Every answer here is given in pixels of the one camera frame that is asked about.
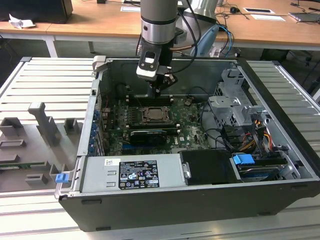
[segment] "yellow wire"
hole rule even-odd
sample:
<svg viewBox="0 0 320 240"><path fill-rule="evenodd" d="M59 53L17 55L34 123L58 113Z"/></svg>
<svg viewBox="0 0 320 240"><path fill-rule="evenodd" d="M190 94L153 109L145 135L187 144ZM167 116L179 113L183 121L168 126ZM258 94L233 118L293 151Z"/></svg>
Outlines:
<svg viewBox="0 0 320 240"><path fill-rule="evenodd" d="M245 145L243 148L240 149L240 151L246 150L249 147L251 147L252 145L254 145L256 142L255 140L252 140L249 144Z"/></svg>

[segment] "workbench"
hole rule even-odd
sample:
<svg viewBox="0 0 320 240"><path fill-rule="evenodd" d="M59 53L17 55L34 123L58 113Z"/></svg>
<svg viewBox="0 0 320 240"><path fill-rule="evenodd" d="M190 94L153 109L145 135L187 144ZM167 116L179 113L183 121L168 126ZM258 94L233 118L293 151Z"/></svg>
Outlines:
<svg viewBox="0 0 320 240"><path fill-rule="evenodd" d="M32 115L27 113L28 105L32 101L44 101L47 105L47 114L54 116L56 123L63 122L65 118L70 117L77 118L79 122L83 121L90 94L89 85L93 80L92 61L90 58L35 57L26 62L20 62L0 89L1 116L8 117L11 113L18 111L15 116L21 119L21 123L35 123ZM250 64L267 63L251 61ZM274 92L277 93L276 86L273 87ZM46 93L48 89L52 91L50 94ZM285 102L285 107L287 107L290 101ZM0 193L0 237L8 237L8 239L12 237L16 240L66 238L77 240L183 240L193 239L193 237L198 240L291 240L319 239L320 237L320 195L300 199L272 216L83 232L55 199L54 191L54 189L43 189ZM234 204L241 207L241 202L237 202L237 199L234 200ZM137 208L139 207L143 209L143 206L138 203ZM146 213L141 211L141 215L146 216Z"/></svg>
<svg viewBox="0 0 320 240"><path fill-rule="evenodd" d="M247 8L271 9L276 15L302 12L291 6L291 0L230 0L242 13ZM55 41L89 42L90 52L94 52L93 42L136 43L141 32L139 12L123 12L120 2L97 4L95 0L72 0L73 13L66 24L38 23L35 28L19 30L8 22L0 22L0 34L8 39L31 39L46 42L51 57L57 57ZM315 2L301 1L300 6L319 8ZM230 13L230 6L217 7L216 13ZM228 29L234 34L234 47L287 50L320 50L320 26L318 24L297 23L291 16L283 16L285 21L255 20L247 15L230 15ZM224 24L222 17L217 18ZM215 46L221 48L227 40L224 32L219 32Z"/></svg>

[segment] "aluminum profile table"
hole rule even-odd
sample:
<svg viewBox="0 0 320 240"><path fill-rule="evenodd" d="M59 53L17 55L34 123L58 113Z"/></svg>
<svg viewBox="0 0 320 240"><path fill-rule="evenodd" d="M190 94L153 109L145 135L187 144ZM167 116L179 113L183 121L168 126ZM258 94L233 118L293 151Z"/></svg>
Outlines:
<svg viewBox="0 0 320 240"><path fill-rule="evenodd" d="M28 113L31 102L44 102L47 116L56 123L66 118L85 119L90 95L92 58L24 58L0 88L0 121L18 117L36 124Z"/></svg>
<svg viewBox="0 0 320 240"><path fill-rule="evenodd" d="M270 61L248 63L320 157L320 106L281 65ZM261 104L253 89L249 92Z"/></svg>
<svg viewBox="0 0 320 240"><path fill-rule="evenodd" d="M57 104L64 104L64 108L62 105L59 105L56 109L53 107L52 109L49 107L47 109L48 111L57 112L55 113L57 121L63 121L63 118L67 114L75 117L79 112L85 113L85 110L82 110L83 106L78 110L76 110L75 106L87 102L86 98L88 99L89 93L85 92L85 94L82 94L82 90L86 90L87 88L85 85L78 83L90 83L92 81L92 68L89 69L91 63L92 59L88 58L32 58L29 62L21 62L0 89L0 106L4 107L6 104L15 104L16 106L12 106L12 111L8 108L1 110L1 116L6 116L12 112L19 112L21 113L21 116L25 116L26 109L24 108L24 105L20 104L29 104L34 99L45 99L47 106L50 106L49 104L54 101L57 101ZM286 75L285 72L280 70L281 67L274 66L270 62L250 61L249 64L260 77L264 76L264 83L269 86L271 92L277 92L278 90L276 89L279 89L280 85L283 86L282 92L279 94L273 93L279 103L281 103L282 100L287 104L302 105L300 101L306 102L303 98L310 98L310 96L306 95L307 93L301 91L299 86L296 86L296 82L289 75ZM85 67L83 70L77 70L79 66ZM265 69L274 69L274 71L273 73L268 71L267 73L271 76L265 76ZM284 95L284 87L291 87L289 88L289 94L287 93L286 97L291 96L293 99L283 99L282 95ZM22 95L13 95L16 89L21 91L20 94ZM51 91L39 91L39 89L49 89ZM288 106L282 105L282 107L286 110ZM312 110L318 111L317 106L310 106L307 108L311 108L311 110L306 110L311 111L311 116L306 118L306 115L304 114L293 113L292 116L290 116L291 119L318 119L317 114L313 115L314 112ZM25 123L34 121L28 117L24 118L23 121L25 121ZM314 198L300 199L274 216L249 217L125 230L83 232L79 230L77 224L54 198L53 192L53 189L48 189L0 193L0 237L15 240L56 240L71 238L77 240L320 239L320 195ZM140 206L139 203L136 207L143 210L143 206Z"/></svg>

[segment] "warning label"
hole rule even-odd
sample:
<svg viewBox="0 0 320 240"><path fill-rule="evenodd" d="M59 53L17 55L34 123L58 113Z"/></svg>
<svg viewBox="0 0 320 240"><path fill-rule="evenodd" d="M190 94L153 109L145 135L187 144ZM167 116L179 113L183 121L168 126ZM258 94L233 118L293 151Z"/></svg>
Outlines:
<svg viewBox="0 0 320 240"><path fill-rule="evenodd" d="M159 186L156 160L121 161L119 163L119 188L121 190L159 188Z"/></svg>

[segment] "blue latch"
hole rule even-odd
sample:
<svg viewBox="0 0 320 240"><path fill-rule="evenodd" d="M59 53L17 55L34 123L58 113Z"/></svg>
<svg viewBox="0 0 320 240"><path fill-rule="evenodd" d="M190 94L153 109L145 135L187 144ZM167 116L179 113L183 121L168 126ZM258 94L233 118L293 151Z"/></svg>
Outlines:
<svg viewBox="0 0 320 240"><path fill-rule="evenodd" d="M233 157L233 161L236 165L256 163L251 154L237 154Z"/></svg>
<svg viewBox="0 0 320 240"><path fill-rule="evenodd" d="M55 177L57 184L64 184L69 182L69 173L59 173Z"/></svg>

